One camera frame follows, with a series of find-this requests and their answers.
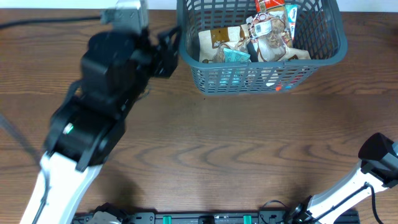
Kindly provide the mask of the grey plastic lattice basket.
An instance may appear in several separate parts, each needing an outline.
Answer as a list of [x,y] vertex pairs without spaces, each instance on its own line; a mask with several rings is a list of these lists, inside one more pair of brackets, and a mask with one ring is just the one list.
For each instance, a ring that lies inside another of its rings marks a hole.
[[254,1],[178,1],[178,23],[183,31],[180,53],[190,66],[195,86],[206,95],[286,92],[320,67],[344,58],[347,40],[336,1],[285,1],[286,4],[298,5],[292,46],[308,51],[309,60],[201,63],[199,32],[247,27],[246,19],[259,12]]

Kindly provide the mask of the blue Kleenex tissue pack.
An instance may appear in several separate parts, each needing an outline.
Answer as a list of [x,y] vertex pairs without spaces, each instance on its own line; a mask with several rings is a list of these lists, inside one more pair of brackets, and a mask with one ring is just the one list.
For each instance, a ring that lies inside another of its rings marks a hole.
[[292,40],[295,38],[295,25],[297,21],[298,5],[296,4],[286,4],[285,10],[287,13],[287,20],[289,23],[289,29]]

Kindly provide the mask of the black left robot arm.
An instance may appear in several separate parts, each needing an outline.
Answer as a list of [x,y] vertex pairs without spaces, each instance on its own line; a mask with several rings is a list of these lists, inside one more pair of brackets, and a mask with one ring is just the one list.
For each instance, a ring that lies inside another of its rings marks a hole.
[[126,118],[153,77],[178,65],[182,31],[174,27],[152,45],[149,31],[94,35],[73,82],[50,119],[44,154],[22,223],[70,223],[88,187],[126,130]]

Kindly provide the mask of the red San Remo spaghetti pack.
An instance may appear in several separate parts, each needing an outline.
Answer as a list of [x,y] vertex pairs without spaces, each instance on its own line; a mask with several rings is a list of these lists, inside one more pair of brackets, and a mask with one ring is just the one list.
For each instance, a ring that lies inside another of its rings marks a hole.
[[284,0],[254,0],[257,12],[283,11]]

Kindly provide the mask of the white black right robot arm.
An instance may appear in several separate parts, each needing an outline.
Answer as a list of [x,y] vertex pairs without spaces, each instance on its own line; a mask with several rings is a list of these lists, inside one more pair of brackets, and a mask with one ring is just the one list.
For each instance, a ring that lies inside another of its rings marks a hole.
[[285,218],[285,223],[334,223],[340,215],[367,197],[371,197],[373,215],[376,193],[397,186],[397,142],[382,133],[373,134],[361,146],[359,161],[330,189],[300,203]]

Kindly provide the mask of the teal white snack packet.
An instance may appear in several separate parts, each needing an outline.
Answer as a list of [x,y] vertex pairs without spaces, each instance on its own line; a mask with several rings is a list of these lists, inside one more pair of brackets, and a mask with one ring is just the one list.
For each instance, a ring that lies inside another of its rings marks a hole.
[[245,52],[241,52],[238,50],[232,50],[232,49],[228,49],[228,48],[224,48],[223,49],[224,52],[224,61],[225,62],[248,62],[250,61],[250,55],[245,53]]

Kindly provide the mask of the beige brown snack bag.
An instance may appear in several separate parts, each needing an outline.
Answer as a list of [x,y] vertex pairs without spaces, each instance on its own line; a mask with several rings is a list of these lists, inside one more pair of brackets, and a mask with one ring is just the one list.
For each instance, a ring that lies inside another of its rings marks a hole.
[[247,49],[252,62],[309,60],[306,50],[292,46],[286,11],[260,12],[246,19],[250,41]]

